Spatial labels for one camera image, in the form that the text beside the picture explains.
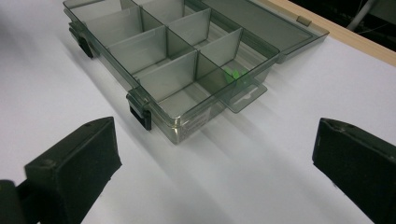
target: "open lid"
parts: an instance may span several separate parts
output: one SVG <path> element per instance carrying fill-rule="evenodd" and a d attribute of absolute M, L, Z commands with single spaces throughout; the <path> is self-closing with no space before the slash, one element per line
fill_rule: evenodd
<path fill-rule="evenodd" d="M 277 63 L 324 40 L 329 31 L 295 15 L 281 14 L 265 0 L 201 0 L 280 50 Z"/>

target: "transparent plastic box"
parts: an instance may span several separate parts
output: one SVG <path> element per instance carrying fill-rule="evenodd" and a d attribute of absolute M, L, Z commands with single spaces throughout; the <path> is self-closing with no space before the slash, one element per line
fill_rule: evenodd
<path fill-rule="evenodd" d="M 266 92 L 262 82 L 271 65 L 327 35 L 245 0 L 153 0 L 141 5 L 68 0 L 64 6 L 71 34 L 128 91 L 132 114 L 147 130 L 155 122 L 175 144 L 225 108 L 241 111 Z M 233 10 L 258 13 L 241 20 Z M 297 32 L 299 39 L 268 42 L 273 31 L 251 24 L 268 15 L 280 20 L 274 22 L 282 26 L 281 35 Z"/>

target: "white table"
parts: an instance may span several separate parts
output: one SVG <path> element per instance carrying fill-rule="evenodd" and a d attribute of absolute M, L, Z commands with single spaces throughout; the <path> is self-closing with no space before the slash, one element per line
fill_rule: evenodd
<path fill-rule="evenodd" d="M 396 145 L 396 69 L 331 37 L 281 65 L 268 92 L 175 146 L 68 33 L 61 1 L 0 1 L 0 179 L 85 122 L 113 116 L 123 165 L 84 223 L 371 223 L 311 160 L 320 118 Z"/>

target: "wooden edge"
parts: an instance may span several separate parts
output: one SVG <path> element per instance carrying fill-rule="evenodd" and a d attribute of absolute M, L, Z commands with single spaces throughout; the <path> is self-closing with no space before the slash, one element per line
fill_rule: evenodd
<path fill-rule="evenodd" d="M 354 49 L 358 49 L 366 54 L 369 54 L 385 63 L 396 66 L 396 52 L 387 49 L 367 38 L 357 35 L 347 28 L 344 28 L 332 21 L 328 21 L 319 15 L 295 5 L 288 0 L 258 0 L 267 6 L 271 6 L 279 12 L 286 14 L 293 13 L 298 16 L 303 16 L 311 20 L 314 24 L 328 30 L 330 36 L 349 45 Z"/>

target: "plastic organizer box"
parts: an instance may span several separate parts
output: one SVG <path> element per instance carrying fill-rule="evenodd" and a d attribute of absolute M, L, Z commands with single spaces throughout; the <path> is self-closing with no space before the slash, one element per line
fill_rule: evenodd
<path fill-rule="evenodd" d="M 269 68 L 327 31 L 246 0 L 68 0 L 70 32 L 128 91 L 132 114 L 175 144 L 266 92 Z"/>

